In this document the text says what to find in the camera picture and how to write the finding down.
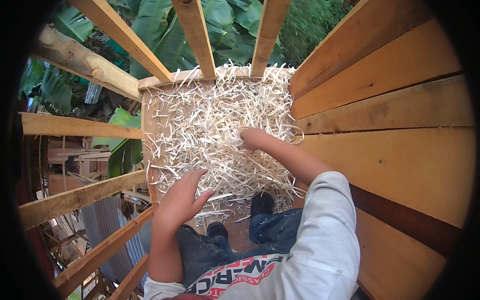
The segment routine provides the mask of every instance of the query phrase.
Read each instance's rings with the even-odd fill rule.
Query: left hand
[[[198,182],[206,172],[206,169],[198,169],[185,173],[162,197],[155,218],[158,218],[164,229],[176,231],[191,220],[214,194],[213,191],[205,191],[195,199]]]

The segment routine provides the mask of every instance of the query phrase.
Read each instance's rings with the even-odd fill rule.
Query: white long-sleeve shirt
[[[348,300],[360,265],[355,207],[345,176],[317,176],[305,197],[297,242],[289,254],[260,255],[203,274],[189,292],[212,299]],[[187,289],[179,283],[148,278],[145,300],[174,297]]]

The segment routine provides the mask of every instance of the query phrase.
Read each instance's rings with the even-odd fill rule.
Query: person
[[[194,198],[207,170],[185,173],[141,229],[150,249],[144,299],[350,299],[360,248],[345,176],[262,129],[245,129],[241,137],[246,149],[268,153],[309,185],[304,208],[272,214],[271,195],[255,195],[249,237],[260,246],[233,253],[221,223],[209,224],[206,236],[184,225],[213,194]]]

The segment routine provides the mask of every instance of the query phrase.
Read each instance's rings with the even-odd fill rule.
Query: corrugated metal sheet
[[[117,209],[120,209],[119,194],[103,198],[81,209],[92,248],[120,229]],[[127,247],[123,246],[100,267],[100,270],[108,280],[119,283],[131,271],[133,265]]]
[[[125,226],[125,224],[128,223],[127,218],[125,218],[125,216],[121,213],[121,210],[119,209],[117,209],[117,216],[119,218],[119,222],[121,226]],[[130,260],[132,261],[133,265],[136,265],[140,261],[140,259],[146,254],[142,246],[142,243],[140,242],[139,232],[137,232],[137,234],[135,234],[125,245],[127,246],[128,254],[130,256]],[[142,280],[140,281],[140,283],[137,285],[137,287],[140,290],[144,289],[144,284],[145,284],[145,281],[147,280],[147,276],[148,274],[146,272],[142,277]]]

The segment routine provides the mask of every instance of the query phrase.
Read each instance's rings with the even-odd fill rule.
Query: wood grain
[[[137,140],[142,138],[142,131],[138,128],[28,112],[21,112],[20,115],[24,135],[102,136]]]
[[[33,54],[120,95],[141,101],[136,78],[55,28],[44,28]]]
[[[172,81],[170,72],[108,2],[105,0],[69,0],[69,2],[113,38],[153,76],[164,82]]]
[[[32,201],[19,207],[25,229],[30,229],[66,213],[91,204],[113,193],[145,182],[145,171],[140,170],[67,192]]]
[[[299,147],[364,190],[462,228],[475,171],[473,128],[307,135]]]
[[[215,62],[200,0],[172,0],[175,12],[204,76],[215,77]]]
[[[181,83],[185,78],[187,78],[188,75],[190,75],[192,71],[181,71],[179,72],[177,79],[175,80],[176,84]],[[274,68],[272,70],[272,73],[277,74],[279,78],[284,78],[286,76],[289,76],[290,74],[288,73],[288,69],[280,69],[280,68]],[[175,78],[175,73],[172,73],[172,79]],[[247,67],[237,67],[235,69],[235,76],[238,79],[260,79],[263,78],[262,76],[253,76],[252,74],[249,75],[249,69]],[[210,80],[215,80],[217,79],[218,76],[214,77],[204,77],[202,70],[198,72],[198,74],[195,76],[195,81],[210,81]],[[146,90],[147,88],[155,88],[155,87],[162,87],[162,86],[167,86],[167,85],[172,85],[173,82],[162,82],[158,80],[156,77],[148,77],[144,79],[140,79],[138,81],[138,89],[139,90]]]
[[[458,71],[455,52],[433,19],[297,98],[291,115],[301,119]]]
[[[264,0],[255,50],[252,58],[252,75],[262,76],[272,55],[276,38],[287,15],[291,0]]]
[[[133,267],[128,275],[120,282],[119,286],[113,291],[109,299],[124,300],[128,299],[133,289],[137,286],[147,271],[148,254],[145,254],[140,261]]]
[[[420,0],[362,0],[318,44],[290,80],[298,98],[432,14]]]
[[[419,300],[446,259],[357,208],[359,281],[376,300]]]
[[[414,85],[293,121],[304,133],[474,126],[463,75]]]
[[[367,214],[416,239],[446,258],[452,257],[462,230],[439,219],[350,185],[353,203]]]
[[[60,273],[52,282],[60,295],[68,297],[90,274],[115,254],[134,236],[143,224],[153,217],[152,207],[147,208],[138,217],[111,234],[95,248],[87,252],[66,270]]]

